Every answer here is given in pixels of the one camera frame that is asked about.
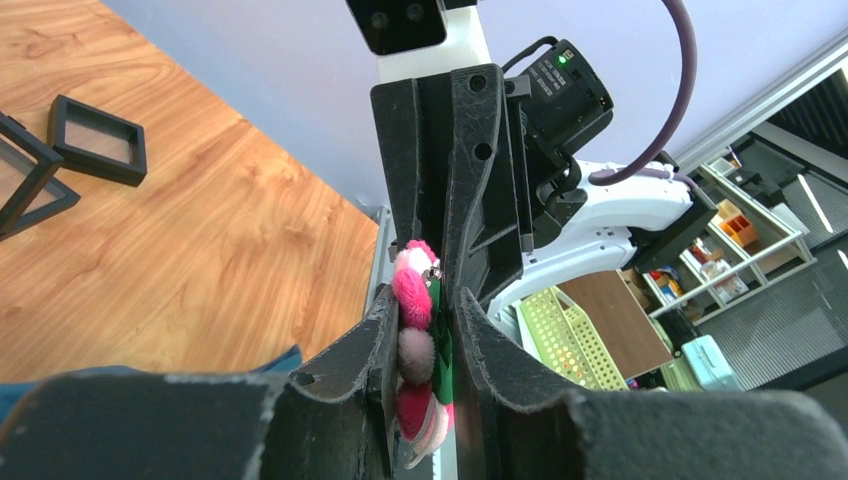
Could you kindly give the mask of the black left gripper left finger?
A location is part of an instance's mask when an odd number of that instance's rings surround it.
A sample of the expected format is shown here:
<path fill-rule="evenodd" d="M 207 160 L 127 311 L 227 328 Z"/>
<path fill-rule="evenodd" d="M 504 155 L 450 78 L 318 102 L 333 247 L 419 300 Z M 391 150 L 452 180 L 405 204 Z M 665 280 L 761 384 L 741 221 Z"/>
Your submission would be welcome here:
<path fill-rule="evenodd" d="M 53 377 L 1 429 L 5 479 L 388 479 L 398 305 L 288 374 Z"/>

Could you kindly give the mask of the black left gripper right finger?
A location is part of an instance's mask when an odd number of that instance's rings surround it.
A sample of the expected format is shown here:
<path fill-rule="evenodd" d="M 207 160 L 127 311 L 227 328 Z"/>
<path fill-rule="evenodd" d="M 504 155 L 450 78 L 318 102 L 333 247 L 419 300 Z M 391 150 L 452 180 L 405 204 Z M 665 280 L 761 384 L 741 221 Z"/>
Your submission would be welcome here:
<path fill-rule="evenodd" d="M 847 440 L 788 391 L 592 391 L 452 294 L 461 479 L 843 479 Z"/>

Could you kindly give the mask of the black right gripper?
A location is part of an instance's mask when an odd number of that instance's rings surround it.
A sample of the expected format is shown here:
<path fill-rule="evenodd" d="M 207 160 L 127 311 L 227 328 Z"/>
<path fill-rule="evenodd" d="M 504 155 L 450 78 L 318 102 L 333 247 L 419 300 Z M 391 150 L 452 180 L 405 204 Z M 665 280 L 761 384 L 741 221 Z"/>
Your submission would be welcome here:
<path fill-rule="evenodd" d="M 575 154 L 611 123 L 614 106 L 565 39 L 533 42 L 503 71 L 543 46 L 521 72 L 530 81 L 521 120 L 536 248 L 552 243 L 585 203 Z M 523 271 L 503 83 L 501 69 L 484 64 L 370 92 L 397 243 L 423 240 L 442 251 L 452 307 L 464 288 L 489 305 Z"/>

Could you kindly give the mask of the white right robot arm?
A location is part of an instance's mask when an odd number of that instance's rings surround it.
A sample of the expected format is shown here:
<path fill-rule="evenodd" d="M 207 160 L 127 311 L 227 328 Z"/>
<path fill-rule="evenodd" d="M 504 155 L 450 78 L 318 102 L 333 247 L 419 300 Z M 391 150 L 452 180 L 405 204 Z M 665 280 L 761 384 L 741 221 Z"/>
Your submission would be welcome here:
<path fill-rule="evenodd" d="M 661 155 L 612 184 L 577 150 L 612 99 L 570 42 L 545 37 L 508 77 L 484 64 L 375 86 L 371 104 L 395 229 L 439 265 L 396 283 L 406 317 L 449 319 L 457 296 L 495 312 L 584 275 L 670 262 L 715 206 Z"/>

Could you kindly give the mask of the pink white flower brooch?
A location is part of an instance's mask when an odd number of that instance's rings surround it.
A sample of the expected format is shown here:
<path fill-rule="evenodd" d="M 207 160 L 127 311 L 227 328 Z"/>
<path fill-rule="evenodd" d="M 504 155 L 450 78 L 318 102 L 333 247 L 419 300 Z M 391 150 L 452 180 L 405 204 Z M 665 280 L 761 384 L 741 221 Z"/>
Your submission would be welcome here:
<path fill-rule="evenodd" d="M 397 254 L 391 289 L 399 307 L 395 418 L 411 470 L 440 449 L 455 423 L 453 336 L 442 308 L 440 259 L 423 240 Z"/>

